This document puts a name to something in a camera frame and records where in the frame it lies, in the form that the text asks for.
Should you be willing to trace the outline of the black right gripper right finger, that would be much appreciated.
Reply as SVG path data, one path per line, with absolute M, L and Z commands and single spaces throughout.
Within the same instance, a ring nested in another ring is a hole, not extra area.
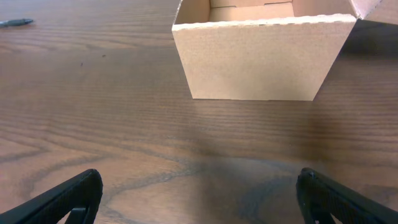
M 397 224 L 397 212 L 305 167 L 296 183 L 297 201 L 306 224 Z

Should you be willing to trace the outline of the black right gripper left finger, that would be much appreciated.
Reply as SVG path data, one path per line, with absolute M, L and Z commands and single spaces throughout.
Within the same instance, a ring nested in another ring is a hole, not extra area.
M 100 173 L 88 169 L 35 198 L 1 214 L 1 223 L 93 224 L 103 194 Z

